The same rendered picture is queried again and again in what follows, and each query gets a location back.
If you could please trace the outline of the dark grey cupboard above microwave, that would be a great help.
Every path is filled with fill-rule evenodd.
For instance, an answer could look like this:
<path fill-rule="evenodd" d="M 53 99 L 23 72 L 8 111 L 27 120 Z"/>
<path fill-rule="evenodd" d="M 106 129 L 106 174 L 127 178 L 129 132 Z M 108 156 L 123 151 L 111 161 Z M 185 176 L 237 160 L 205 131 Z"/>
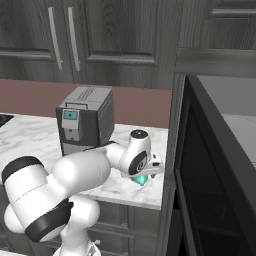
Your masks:
<path fill-rule="evenodd" d="M 184 0 L 179 47 L 256 50 L 256 0 Z"/>

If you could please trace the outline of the grey coffee machine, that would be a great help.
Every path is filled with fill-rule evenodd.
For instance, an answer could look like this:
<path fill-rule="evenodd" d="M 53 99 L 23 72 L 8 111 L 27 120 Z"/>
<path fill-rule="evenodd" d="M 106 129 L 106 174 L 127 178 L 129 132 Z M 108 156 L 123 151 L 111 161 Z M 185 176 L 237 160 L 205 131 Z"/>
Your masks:
<path fill-rule="evenodd" d="M 56 108 L 62 155 L 109 141 L 114 131 L 111 88 L 79 86 Z"/>

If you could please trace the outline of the black hob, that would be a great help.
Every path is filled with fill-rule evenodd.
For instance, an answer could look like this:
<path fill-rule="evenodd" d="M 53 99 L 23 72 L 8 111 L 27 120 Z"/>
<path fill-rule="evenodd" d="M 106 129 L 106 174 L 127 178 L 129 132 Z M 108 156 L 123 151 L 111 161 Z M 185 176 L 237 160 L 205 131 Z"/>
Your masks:
<path fill-rule="evenodd" d="M 9 122 L 13 118 L 13 115 L 9 114 L 0 114 L 0 127 L 5 125 L 7 122 Z"/>

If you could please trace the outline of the grey microwave housing frame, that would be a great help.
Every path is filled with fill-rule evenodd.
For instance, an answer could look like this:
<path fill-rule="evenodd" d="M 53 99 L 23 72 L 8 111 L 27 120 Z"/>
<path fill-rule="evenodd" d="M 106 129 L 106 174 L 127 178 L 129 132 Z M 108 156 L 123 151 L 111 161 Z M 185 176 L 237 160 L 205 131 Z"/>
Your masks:
<path fill-rule="evenodd" d="M 256 50 L 177 48 L 165 59 L 171 74 L 168 88 L 172 89 L 172 100 L 155 256 L 167 256 L 168 238 L 172 239 L 171 254 L 176 256 L 181 238 L 181 219 L 180 213 L 173 209 L 174 159 L 185 75 L 256 78 Z"/>

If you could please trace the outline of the grey base cabinet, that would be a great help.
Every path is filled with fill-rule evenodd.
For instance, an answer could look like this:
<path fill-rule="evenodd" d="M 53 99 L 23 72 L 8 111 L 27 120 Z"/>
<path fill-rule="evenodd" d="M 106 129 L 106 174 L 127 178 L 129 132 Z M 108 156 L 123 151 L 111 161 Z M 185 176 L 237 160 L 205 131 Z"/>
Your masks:
<path fill-rule="evenodd" d="M 100 217 L 89 229 L 99 240 L 102 256 L 154 256 L 158 237 L 159 208 L 100 200 Z M 45 243 L 31 242 L 24 234 L 9 231 L 4 224 L 8 199 L 0 185 L 0 250 L 27 256 L 52 256 L 61 245 L 59 236 Z"/>

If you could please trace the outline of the dark grey wall cupboard door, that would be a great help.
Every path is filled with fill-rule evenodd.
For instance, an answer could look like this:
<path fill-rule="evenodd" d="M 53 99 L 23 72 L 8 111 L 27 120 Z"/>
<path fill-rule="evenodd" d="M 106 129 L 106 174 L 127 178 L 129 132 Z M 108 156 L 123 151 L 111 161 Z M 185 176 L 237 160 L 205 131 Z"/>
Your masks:
<path fill-rule="evenodd" d="M 48 7 L 54 7 L 62 70 L 53 49 Z M 62 0 L 0 0 L 0 79 L 73 81 Z"/>
<path fill-rule="evenodd" d="M 63 0 L 74 81 L 170 90 L 165 57 L 177 49 L 181 4 L 182 0 Z M 79 72 L 68 7 L 74 7 Z"/>

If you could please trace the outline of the black microwave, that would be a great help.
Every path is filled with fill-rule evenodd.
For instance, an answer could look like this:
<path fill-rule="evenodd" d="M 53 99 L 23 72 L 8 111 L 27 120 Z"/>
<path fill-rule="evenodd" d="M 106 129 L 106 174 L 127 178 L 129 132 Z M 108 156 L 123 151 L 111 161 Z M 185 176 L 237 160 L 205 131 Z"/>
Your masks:
<path fill-rule="evenodd" d="M 256 167 L 256 79 L 199 76 L 199 80 Z"/>

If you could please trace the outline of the teal mug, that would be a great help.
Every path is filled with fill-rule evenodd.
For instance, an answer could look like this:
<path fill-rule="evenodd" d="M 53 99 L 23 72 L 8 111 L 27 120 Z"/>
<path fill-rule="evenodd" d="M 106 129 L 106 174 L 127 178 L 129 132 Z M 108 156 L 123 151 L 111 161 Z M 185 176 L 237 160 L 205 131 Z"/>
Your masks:
<path fill-rule="evenodd" d="M 144 186 L 148 181 L 148 176 L 136 176 L 133 178 L 133 181 L 140 186 Z"/>

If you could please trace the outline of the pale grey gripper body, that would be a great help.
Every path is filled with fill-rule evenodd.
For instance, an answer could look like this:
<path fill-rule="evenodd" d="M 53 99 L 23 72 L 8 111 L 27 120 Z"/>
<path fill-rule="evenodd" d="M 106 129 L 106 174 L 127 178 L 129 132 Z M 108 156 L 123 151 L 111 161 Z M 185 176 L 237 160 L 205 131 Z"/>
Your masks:
<path fill-rule="evenodd" d="M 164 171 L 164 167 L 161 164 L 154 165 L 153 163 L 139 163 L 138 165 L 131 165 L 128 168 L 129 177 L 138 177 L 138 176 L 152 176 Z"/>

